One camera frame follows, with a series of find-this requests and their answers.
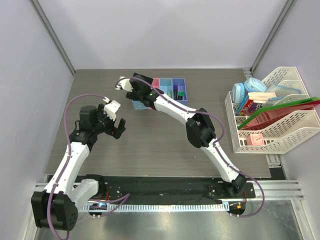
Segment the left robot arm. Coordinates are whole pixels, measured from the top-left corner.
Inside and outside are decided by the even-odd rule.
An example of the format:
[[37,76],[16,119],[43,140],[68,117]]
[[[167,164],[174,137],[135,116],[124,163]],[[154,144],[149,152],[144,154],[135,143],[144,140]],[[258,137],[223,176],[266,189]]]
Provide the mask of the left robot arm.
[[106,195],[101,175],[88,174],[74,186],[98,135],[119,139],[126,129],[124,119],[115,126],[120,103],[108,98],[104,98],[104,102],[97,107],[88,105],[80,109],[77,127],[67,136],[66,151],[56,172],[43,190],[33,193],[31,206],[37,228],[71,231],[87,201],[92,197],[100,200]]

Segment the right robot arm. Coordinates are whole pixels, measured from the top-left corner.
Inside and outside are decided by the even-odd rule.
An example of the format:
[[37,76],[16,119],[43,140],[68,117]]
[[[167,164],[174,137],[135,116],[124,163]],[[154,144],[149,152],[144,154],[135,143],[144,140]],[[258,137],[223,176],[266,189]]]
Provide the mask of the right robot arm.
[[185,125],[189,143],[202,150],[217,168],[226,193],[233,198],[244,191],[246,177],[232,163],[220,146],[214,125],[204,108],[190,108],[152,86],[152,79],[143,75],[120,77],[116,88],[127,91],[126,98],[141,102],[155,111],[163,112]]

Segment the green capped black highlighter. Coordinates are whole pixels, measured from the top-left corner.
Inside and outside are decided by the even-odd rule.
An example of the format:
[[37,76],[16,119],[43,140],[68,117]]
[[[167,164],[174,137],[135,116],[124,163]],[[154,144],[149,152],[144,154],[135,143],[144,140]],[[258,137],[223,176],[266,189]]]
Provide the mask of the green capped black highlighter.
[[183,91],[180,91],[180,92],[178,93],[177,100],[178,100],[178,101],[182,101],[183,98],[184,98],[184,92],[183,92]]

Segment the purple plastic box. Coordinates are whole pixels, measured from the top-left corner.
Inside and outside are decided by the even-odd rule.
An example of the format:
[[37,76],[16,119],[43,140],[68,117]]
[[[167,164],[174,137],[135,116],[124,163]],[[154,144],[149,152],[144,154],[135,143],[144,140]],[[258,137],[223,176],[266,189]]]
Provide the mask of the purple plastic box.
[[174,99],[174,90],[173,90],[173,99],[183,105],[187,105],[188,103],[188,95],[186,89],[186,81],[184,78],[173,78],[172,79],[173,87],[174,85],[178,86],[178,92],[184,92],[183,100],[175,100]]

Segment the purple capped black highlighter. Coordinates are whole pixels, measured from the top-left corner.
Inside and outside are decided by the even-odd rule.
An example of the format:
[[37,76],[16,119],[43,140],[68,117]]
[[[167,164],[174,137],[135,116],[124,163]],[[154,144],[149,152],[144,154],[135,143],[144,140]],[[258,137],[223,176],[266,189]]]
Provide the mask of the purple capped black highlighter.
[[178,100],[178,95],[179,95],[179,89],[177,85],[173,86],[173,96],[175,100]]

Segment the green utility knife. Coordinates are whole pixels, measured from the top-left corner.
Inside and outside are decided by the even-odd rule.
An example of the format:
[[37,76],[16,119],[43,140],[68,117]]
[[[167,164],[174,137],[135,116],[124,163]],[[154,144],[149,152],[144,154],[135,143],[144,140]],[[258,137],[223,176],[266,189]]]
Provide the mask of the green utility knife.
[[167,91],[167,95],[168,95],[171,99],[173,99],[173,92],[172,92],[171,90],[168,90],[168,91]]

